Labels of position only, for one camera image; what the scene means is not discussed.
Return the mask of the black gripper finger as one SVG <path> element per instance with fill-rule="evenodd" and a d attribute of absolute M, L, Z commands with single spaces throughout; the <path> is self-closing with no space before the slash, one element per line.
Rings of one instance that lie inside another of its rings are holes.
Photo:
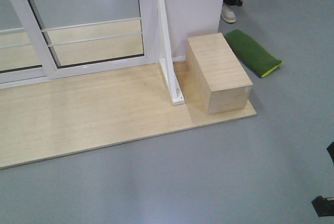
<path fill-rule="evenodd" d="M 318 217 L 333 216 L 333 196 L 326 198 L 317 196 L 312 200 L 312 205 Z"/>
<path fill-rule="evenodd" d="M 332 159 L 332 162 L 334 163 L 334 142 L 332 142 L 328 147 L 327 151 Z"/>

